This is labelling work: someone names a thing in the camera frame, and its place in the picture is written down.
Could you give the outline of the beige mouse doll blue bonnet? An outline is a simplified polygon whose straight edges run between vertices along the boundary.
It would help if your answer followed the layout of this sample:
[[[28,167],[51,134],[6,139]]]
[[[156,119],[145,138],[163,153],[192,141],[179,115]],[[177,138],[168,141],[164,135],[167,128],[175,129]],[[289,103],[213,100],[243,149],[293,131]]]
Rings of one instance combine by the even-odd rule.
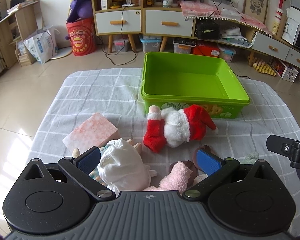
[[[151,185],[157,171],[143,163],[142,144],[133,139],[114,139],[100,145],[100,162],[89,177],[118,195],[121,191],[142,191]]]

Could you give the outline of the pink white sponge block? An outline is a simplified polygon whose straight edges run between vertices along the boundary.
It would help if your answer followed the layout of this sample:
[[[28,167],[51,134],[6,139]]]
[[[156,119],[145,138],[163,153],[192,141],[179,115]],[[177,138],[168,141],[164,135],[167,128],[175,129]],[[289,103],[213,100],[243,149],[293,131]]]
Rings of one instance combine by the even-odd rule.
[[[93,146],[103,147],[107,142],[120,138],[119,129],[101,113],[95,113],[69,133],[62,142],[71,153],[75,149],[84,153]]]

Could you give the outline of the pink fluffy plush toy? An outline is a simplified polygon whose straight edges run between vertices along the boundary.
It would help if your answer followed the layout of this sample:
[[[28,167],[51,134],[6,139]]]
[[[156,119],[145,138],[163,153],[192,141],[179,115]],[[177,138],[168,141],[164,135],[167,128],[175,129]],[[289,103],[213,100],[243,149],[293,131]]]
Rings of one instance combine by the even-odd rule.
[[[181,161],[176,162],[170,173],[162,178],[158,187],[150,186],[143,191],[178,191],[182,194],[191,178],[192,171]]]

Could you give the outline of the red white Santa plush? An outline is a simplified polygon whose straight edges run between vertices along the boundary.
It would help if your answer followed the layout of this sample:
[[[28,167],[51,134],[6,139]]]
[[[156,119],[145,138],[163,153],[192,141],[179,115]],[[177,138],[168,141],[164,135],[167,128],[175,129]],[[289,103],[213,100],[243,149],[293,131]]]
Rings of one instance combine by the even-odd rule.
[[[166,146],[176,148],[186,142],[202,140],[208,128],[217,130],[208,112],[199,105],[180,110],[173,107],[160,109],[152,105],[147,114],[143,144],[152,152],[159,153]]]

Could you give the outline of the plain brown powder puff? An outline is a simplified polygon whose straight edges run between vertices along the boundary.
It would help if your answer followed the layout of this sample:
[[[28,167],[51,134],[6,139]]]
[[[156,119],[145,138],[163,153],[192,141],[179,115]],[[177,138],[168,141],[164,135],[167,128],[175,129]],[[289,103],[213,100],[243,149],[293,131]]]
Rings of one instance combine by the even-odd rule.
[[[207,145],[195,150],[192,162],[195,167],[210,176],[220,169],[220,163]]]

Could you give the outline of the grey checked tablecloth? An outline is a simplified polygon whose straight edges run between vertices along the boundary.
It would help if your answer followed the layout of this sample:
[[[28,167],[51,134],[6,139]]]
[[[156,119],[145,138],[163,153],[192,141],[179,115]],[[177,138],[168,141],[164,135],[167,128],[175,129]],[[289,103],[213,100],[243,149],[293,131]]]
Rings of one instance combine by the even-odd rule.
[[[28,150],[9,149],[4,182],[0,183],[0,215],[3,201],[23,168],[32,158],[55,163],[69,156],[63,139],[94,113],[103,114],[114,124],[123,139],[141,142],[146,130],[145,105],[140,96],[139,68],[117,68],[75,72],[63,82],[59,92],[40,124],[32,147]],[[202,141],[192,141],[178,148],[164,148],[156,154],[145,148],[143,162],[156,170],[152,184],[157,185],[168,174],[169,166],[190,160],[194,151],[209,145],[219,157],[243,160],[251,153],[266,159],[296,203],[296,214],[290,233],[300,235],[300,180],[290,161],[269,152],[266,139],[275,134],[300,140],[300,127],[284,101],[266,83],[242,79],[241,84],[250,97],[235,119],[215,119],[217,133],[208,131]]]

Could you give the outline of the green plastic storage bin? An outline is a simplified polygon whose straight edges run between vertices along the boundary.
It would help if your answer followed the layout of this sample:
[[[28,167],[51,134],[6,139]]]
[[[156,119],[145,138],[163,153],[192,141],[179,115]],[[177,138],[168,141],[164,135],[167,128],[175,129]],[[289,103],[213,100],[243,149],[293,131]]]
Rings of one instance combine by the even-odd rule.
[[[140,95],[151,105],[176,110],[199,105],[212,118],[236,118],[250,98],[221,58],[149,52],[145,55]]]

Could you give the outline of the black microwave oven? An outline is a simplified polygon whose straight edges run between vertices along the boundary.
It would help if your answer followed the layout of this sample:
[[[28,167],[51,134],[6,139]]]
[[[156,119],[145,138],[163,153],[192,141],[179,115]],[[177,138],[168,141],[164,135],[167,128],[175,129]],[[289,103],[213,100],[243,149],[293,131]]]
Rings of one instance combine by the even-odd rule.
[[[300,49],[300,9],[293,5],[287,8],[287,21],[282,39]]]

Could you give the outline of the white paper shopping bag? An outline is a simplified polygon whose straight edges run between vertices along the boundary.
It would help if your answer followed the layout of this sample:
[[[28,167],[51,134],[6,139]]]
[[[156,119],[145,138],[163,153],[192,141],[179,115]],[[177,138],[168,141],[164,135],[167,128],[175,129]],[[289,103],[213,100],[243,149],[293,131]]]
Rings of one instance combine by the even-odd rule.
[[[58,54],[56,34],[60,34],[59,30],[51,25],[36,30],[23,43],[40,64],[45,64]]]

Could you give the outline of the red printed fabric bucket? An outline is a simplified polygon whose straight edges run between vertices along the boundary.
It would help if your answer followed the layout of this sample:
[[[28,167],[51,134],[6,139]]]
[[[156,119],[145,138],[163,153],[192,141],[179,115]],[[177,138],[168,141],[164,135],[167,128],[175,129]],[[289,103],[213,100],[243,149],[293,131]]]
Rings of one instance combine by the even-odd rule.
[[[93,18],[67,22],[67,39],[71,43],[72,52],[75,56],[85,56],[96,50],[95,26]]]

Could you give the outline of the low wooden tv console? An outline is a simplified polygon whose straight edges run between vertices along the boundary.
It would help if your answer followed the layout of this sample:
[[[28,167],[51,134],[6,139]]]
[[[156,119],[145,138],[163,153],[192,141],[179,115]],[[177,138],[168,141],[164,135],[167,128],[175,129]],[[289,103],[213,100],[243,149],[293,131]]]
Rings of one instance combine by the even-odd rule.
[[[247,43],[251,44],[250,47],[247,47],[247,43],[245,43],[244,41],[238,41],[237,43],[232,44],[222,38],[212,39],[210,40],[210,42],[249,51],[249,66],[253,65],[254,56],[256,56],[257,54],[262,54],[268,57],[275,57],[300,69],[300,50],[298,48],[295,48],[281,38],[277,38],[275,36],[271,37],[262,32],[260,29],[252,27],[246,23],[230,20],[227,18],[195,17],[193,20],[192,38],[198,39],[197,25],[198,23],[204,22],[206,20],[214,22],[216,25],[218,25],[219,28],[234,26],[240,28],[241,35],[247,39]]]

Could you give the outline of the framed cartoon girl picture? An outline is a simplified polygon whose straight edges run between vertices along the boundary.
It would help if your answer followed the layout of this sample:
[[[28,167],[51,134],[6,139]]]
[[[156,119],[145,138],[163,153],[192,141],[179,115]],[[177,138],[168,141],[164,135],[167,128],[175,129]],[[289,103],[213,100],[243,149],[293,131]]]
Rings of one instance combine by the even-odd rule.
[[[268,3],[269,0],[244,0],[243,13],[265,23]]]

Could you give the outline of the purple plush toy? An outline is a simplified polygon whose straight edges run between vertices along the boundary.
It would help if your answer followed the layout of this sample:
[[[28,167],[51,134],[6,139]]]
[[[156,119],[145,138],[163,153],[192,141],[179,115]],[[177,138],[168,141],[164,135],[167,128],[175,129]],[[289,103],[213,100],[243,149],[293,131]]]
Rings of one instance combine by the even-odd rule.
[[[79,19],[87,19],[93,17],[93,8],[91,0],[71,0],[70,14],[67,22],[76,22]]]

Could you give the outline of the pink table runner cloth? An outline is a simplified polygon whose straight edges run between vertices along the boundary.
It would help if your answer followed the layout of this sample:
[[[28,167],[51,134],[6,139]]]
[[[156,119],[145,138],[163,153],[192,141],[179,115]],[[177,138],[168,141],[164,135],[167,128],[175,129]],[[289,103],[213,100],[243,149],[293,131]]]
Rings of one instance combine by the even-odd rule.
[[[272,33],[264,23],[249,15],[238,12],[236,9],[231,10],[222,8],[221,6],[217,7],[216,5],[191,1],[180,1],[179,5],[184,18],[230,20],[255,28],[264,35],[272,37]]]

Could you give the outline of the wooden cabinet white drawers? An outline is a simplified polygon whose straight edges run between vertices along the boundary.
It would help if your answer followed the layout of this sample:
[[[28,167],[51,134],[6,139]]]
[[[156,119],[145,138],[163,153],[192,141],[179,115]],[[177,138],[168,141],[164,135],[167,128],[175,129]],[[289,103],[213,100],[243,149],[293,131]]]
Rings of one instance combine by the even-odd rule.
[[[136,51],[134,35],[161,36],[160,51],[164,51],[169,37],[193,38],[195,20],[186,19],[181,7],[149,6],[146,0],[139,5],[102,9],[101,0],[91,0],[97,36],[108,36],[108,52],[112,52],[113,37],[120,33],[129,38],[132,51]]]

